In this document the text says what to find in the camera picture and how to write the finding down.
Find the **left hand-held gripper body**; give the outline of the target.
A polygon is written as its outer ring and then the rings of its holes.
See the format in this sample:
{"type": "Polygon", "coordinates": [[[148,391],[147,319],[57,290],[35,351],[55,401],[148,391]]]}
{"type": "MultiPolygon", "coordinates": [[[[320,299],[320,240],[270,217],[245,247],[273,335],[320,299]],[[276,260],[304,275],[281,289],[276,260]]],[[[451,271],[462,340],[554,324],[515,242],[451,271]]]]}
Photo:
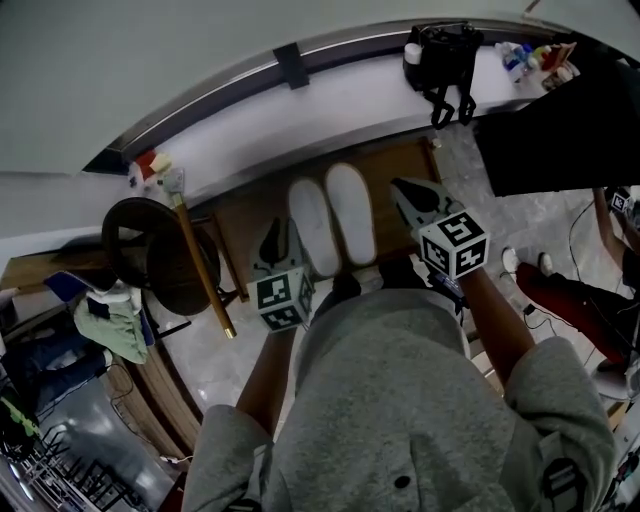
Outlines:
{"type": "Polygon", "coordinates": [[[250,301],[270,332],[295,329],[309,321],[313,297],[311,268],[297,226],[288,222],[288,253],[279,264],[262,261],[262,242],[271,224],[265,228],[250,256],[250,301]]]}

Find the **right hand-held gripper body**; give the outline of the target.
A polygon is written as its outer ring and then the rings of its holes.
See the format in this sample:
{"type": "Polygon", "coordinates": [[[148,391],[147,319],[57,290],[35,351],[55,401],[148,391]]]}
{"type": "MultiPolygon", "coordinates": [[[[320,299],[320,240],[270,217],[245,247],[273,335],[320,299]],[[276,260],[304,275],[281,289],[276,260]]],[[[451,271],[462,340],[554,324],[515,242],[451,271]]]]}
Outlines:
{"type": "Polygon", "coordinates": [[[412,238],[418,243],[422,261],[453,280],[484,266],[488,259],[489,233],[478,216],[435,182],[417,178],[395,178],[392,199],[412,238]],[[405,179],[438,190],[437,211],[418,211],[396,188],[405,179]]]}

